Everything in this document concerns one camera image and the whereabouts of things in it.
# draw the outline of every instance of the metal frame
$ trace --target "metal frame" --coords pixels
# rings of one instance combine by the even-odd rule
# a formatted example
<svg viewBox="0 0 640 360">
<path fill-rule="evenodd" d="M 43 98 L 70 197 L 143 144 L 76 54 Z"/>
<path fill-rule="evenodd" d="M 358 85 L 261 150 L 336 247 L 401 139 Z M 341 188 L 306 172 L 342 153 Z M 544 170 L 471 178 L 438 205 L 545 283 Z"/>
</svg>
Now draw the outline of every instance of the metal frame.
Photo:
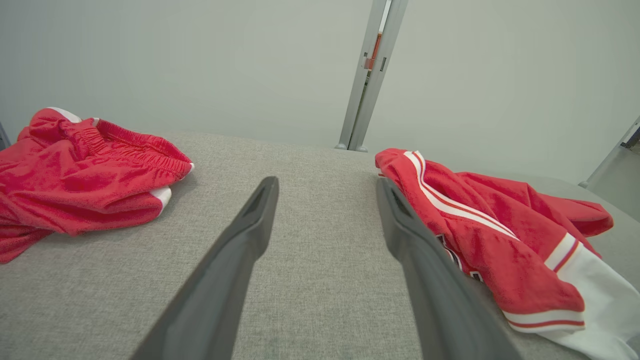
<svg viewBox="0 0 640 360">
<path fill-rule="evenodd" d="M 636 121 L 634 121 L 634 124 L 631 125 L 629 130 L 627 130 L 624 136 L 622 136 L 622 138 L 616 143 L 614 148 L 611 149 L 607 157 L 604 158 L 604 160 L 602 160 L 602 162 L 598 165 L 596 170 L 594 170 L 591 176 L 589 176 L 589 179 L 586 179 L 585 181 L 579 183 L 578 186 L 583 187 L 585 189 L 589 189 L 588 186 L 590 183 L 596 183 L 598 180 L 600 180 L 600 178 L 604 174 L 606 165 L 608 165 L 609 162 L 611 162 L 611 160 L 613 159 L 613 157 L 615 157 L 616 148 L 618 146 L 622 146 L 628 149 L 629 147 L 632 146 L 632 145 L 628 146 L 628 144 L 634 141 L 633 138 L 637 135 L 640 135 L 640 117 L 638 117 Z"/>
<path fill-rule="evenodd" d="M 360 107 L 362 90 L 364 89 L 367 81 L 367 73 L 369 72 L 369 69 L 365 68 L 365 63 L 367 58 L 373 55 L 376 40 L 378 39 L 378 29 L 380 28 L 380 22 L 382 21 L 382 15 L 385 11 L 386 3 L 387 0 L 372 1 L 367 30 L 364 33 L 364 41 L 362 42 L 362 49 L 360 50 L 360 57 L 358 59 L 358 67 L 356 68 L 356 76 L 353 79 L 347 113 L 344 116 L 342 132 L 340 133 L 339 143 L 335 146 L 336 149 L 346 150 L 349 146 L 351 133 L 353 132 L 353 126 L 358 114 L 358 108 Z"/>
<path fill-rule="evenodd" d="M 396 44 L 396 39 L 400 31 L 400 25 L 402 23 L 404 11 L 406 10 L 406 5 L 408 4 L 408 2 L 409 0 L 391 1 L 389 15 L 387 17 L 385 29 L 382 33 L 382 39 L 380 40 L 380 48 L 378 49 L 378 54 L 376 56 L 377 61 L 373 64 L 373 69 L 371 70 L 371 76 L 369 78 L 367 88 L 362 94 L 360 111 L 356 110 L 357 117 L 353 126 L 351 140 L 349 141 L 349 145 L 347 147 L 347 149 L 349 150 L 367 152 L 367 149 L 362 146 L 362 142 L 364 141 L 364 136 L 367 134 L 367 128 L 369 127 L 371 115 L 373 114 L 373 109 L 376 105 L 376 101 L 378 100 L 378 94 L 380 93 L 380 88 L 382 87 L 382 81 L 385 78 L 385 74 L 387 73 L 387 69 L 391 61 L 391 53 L 393 52 L 394 46 Z"/>
</svg>

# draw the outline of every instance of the gray table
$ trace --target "gray table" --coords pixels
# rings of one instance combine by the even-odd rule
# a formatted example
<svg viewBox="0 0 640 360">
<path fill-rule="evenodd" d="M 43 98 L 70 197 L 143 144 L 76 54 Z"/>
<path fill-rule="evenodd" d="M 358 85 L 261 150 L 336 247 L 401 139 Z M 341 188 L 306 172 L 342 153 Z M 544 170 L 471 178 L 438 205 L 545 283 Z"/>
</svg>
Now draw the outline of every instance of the gray table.
<svg viewBox="0 0 640 360">
<path fill-rule="evenodd" d="M 0 266 L 0 358 L 126 359 L 269 175 L 280 178 L 280 200 L 269 248 L 253 269 L 234 358 L 420 358 L 404 276 L 382 237 L 373 154 L 206 134 L 164 136 L 196 169 L 172 187 L 158 219 L 77 238 L 52 235 Z M 490 175 L 602 203 L 616 225 L 591 242 L 640 287 L 638 222 L 560 180 Z M 585 359 L 512 331 L 490 292 L 468 282 L 525 359 Z M 640 350 L 638 338 L 631 344 Z"/>
</svg>

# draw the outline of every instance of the white fabric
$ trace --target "white fabric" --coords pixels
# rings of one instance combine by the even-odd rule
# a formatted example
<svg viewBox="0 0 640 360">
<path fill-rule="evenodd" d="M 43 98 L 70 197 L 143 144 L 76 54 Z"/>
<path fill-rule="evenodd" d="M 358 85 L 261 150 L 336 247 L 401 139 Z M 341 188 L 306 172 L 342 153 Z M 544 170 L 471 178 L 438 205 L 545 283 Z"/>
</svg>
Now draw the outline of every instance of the white fabric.
<svg viewBox="0 0 640 360">
<path fill-rule="evenodd" d="M 575 238 L 570 233 L 567 233 L 560 241 L 560 243 L 556 246 L 551 255 L 549 255 L 547 260 L 545 260 L 545 265 L 551 270 L 555 270 L 556 267 L 560 265 L 564 258 L 569 254 L 569 251 L 571 251 L 574 243 Z"/>
<path fill-rule="evenodd" d="M 81 121 L 82 121 L 82 119 L 80 119 L 80 117 L 79 117 L 79 116 L 77 116 L 77 115 L 75 115 L 75 114 L 73 114 L 73 113 L 70 113 L 70 112 L 69 112 L 69 111 L 67 111 L 67 110 L 64 110 L 64 109 L 61 109 L 61 108 L 55 108 L 55 107 L 49 107 L 49 108 L 47 108 L 47 109 L 56 110 L 57 112 L 59 112 L 59 113 L 60 113 L 60 115 L 62 115 L 62 116 L 64 116 L 64 117 L 66 117 L 66 118 L 67 118 L 67 120 L 69 120 L 69 121 L 71 121 L 71 122 L 74 122 L 74 123 L 76 123 L 76 124 L 77 124 L 78 122 L 81 122 Z"/>
<path fill-rule="evenodd" d="M 626 344 L 640 334 L 638 291 L 581 243 L 557 274 L 582 295 L 586 328 L 573 332 L 540 332 L 539 335 L 594 360 L 638 359 Z"/>
<path fill-rule="evenodd" d="M 171 199 L 171 189 L 169 186 L 165 186 L 160 189 L 153 189 L 149 191 L 149 193 L 162 202 L 162 209 L 160 209 L 160 212 L 158 213 L 158 216 L 160 216 Z"/>
<path fill-rule="evenodd" d="M 516 323 L 541 323 L 554 320 L 573 320 L 576 322 L 583 321 L 583 313 L 571 310 L 549 310 L 542 313 L 534 314 L 511 314 L 503 311 L 504 317 Z"/>
</svg>

